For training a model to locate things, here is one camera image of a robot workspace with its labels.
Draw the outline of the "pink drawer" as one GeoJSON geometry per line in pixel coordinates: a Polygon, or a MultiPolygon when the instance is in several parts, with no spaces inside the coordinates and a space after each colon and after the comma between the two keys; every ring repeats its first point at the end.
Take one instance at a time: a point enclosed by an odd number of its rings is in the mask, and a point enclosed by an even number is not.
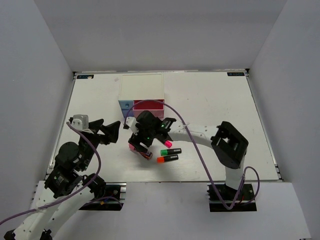
{"type": "Polygon", "coordinates": [[[135,100],[133,107],[133,116],[137,118],[143,111],[150,111],[155,117],[162,119],[165,113],[165,106],[163,105],[164,100],[158,99],[157,102],[147,100],[142,103],[140,100],[135,100]]]}

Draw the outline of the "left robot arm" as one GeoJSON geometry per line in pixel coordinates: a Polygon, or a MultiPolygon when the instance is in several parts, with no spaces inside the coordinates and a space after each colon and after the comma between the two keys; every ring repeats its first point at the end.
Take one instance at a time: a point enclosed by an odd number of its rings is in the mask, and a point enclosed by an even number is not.
{"type": "Polygon", "coordinates": [[[80,136],[78,143],[64,143],[55,157],[52,172],[33,209],[25,211],[24,221],[4,234],[6,240],[51,240],[66,221],[83,206],[112,200],[114,187],[99,177],[102,160],[99,145],[116,143],[120,121],[104,125],[90,122],[87,115],[74,115],[66,123],[80,136]]]}

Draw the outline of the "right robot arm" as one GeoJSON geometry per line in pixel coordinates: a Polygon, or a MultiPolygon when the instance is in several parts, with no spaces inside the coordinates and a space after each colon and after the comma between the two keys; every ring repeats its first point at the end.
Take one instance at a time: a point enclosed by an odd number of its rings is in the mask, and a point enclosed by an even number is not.
{"type": "Polygon", "coordinates": [[[185,124],[175,118],[160,119],[145,110],[138,117],[127,117],[124,126],[132,131],[128,140],[130,149],[147,160],[153,155],[149,148],[154,140],[167,148],[172,146],[172,142],[181,141],[213,149],[225,167],[221,196],[236,200],[243,195],[241,180],[249,142],[230,122],[223,121],[218,126],[185,124]]]}

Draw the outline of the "orange highlighter marker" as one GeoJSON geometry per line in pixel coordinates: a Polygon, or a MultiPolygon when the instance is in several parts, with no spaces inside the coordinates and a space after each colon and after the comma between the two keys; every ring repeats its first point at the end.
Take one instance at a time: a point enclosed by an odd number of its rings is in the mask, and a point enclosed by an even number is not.
{"type": "Polygon", "coordinates": [[[158,157],[156,161],[158,164],[163,164],[167,162],[176,161],[178,159],[179,159],[179,156],[177,154],[174,154],[174,155],[166,155],[166,156],[158,157]]]}

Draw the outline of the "pink highlighter marker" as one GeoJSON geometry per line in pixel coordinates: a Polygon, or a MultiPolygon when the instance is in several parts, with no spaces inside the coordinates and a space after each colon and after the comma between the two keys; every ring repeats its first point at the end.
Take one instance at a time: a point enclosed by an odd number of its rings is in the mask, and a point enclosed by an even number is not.
{"type": "Polygon", "coordinates": [[[162,143],[166,148],[171,148],[173,145],[171,139],[158,138],[157,140],[160,143],[162,143]]]}

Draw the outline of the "green highlighter marker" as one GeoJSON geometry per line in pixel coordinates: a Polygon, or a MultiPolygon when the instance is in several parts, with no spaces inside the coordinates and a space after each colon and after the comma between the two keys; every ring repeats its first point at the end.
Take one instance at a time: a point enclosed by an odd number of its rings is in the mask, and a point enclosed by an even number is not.
{"type": "Polygon", "coordinates": [[[160,151],[161,156],[178,155],[182,153],[181,148],[163,149],[160,151]]]}

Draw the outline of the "left table label sticker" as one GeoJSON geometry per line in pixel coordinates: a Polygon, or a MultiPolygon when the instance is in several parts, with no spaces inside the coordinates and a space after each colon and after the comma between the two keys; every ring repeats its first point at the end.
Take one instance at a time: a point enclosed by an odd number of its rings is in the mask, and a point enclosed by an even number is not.
{"type": "Polygon", "coordinates": [[[93,79],[94,75],[93,74],[83,74],[83,75],[77,75],[77,79],[93,79]]]}

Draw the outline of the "table label sticker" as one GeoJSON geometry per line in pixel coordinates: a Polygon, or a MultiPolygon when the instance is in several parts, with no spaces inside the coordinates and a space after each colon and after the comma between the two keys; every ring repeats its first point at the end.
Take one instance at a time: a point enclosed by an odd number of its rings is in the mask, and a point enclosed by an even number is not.
{"type": "Polygon", "coordinates": [[[83,75],[77,75],[77,79],[93,79],[94,75],[93,74],[83,74],[83,75]]]}
{"type": "Polygon", "coordinates": [[[244,72],[227,72],[229,77],[242,77],[245,76],[244,72]]]}

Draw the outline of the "cream drawer cabinet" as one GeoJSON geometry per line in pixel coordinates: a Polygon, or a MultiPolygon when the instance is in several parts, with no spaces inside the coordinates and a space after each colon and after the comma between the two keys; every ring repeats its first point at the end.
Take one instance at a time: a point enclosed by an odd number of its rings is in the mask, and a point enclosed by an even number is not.
{"type": "Polygon", "coordinates": [[[164,100],[162,73],[124,74],[120,80],[120,101],[164,100]]]}

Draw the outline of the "right table label sticker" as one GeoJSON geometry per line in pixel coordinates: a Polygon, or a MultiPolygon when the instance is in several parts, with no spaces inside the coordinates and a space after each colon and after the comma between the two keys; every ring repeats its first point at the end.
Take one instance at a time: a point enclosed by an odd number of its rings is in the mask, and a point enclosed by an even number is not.
{"type": "Polygon", "coordinates": [[[227,72],[229,77],[242,77],[245,76],[244,72],[227,72]]]}

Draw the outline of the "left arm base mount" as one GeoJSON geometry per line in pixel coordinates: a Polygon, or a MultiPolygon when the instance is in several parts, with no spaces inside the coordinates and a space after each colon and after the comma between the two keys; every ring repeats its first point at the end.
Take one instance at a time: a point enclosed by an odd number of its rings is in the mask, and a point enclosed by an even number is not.
{"type": "Polygon", "coordinates": [[[126,183],[107,183],[104,194],[83,205],[81,211],[120,211],[125,203],[126,183]]]}

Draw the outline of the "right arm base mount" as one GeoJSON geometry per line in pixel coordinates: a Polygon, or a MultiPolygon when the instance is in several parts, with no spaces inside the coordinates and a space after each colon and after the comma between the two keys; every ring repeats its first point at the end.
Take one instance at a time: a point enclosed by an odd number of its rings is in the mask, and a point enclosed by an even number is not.
{"type": "MultiPolygon", "coordinates": [[[[223,184],[215,185],[218,192],[220,193],[222,199],[225,203],[230,206],[236,195],[236,190],[230,187],[227,187],[223,184]]],[[[245,183],[242,187],[238,197],[235,201],[235,204],[231,210],[227,210],[220,199],[218,198],[214,188],[211,184],[207,185],[208,201],[209,201],[209,210],[212,213],[222,213],[222,212],[256,212],[257,206],[255,200],[250,200],[255,196],[254,188],[252,184],[245,183]]]]}

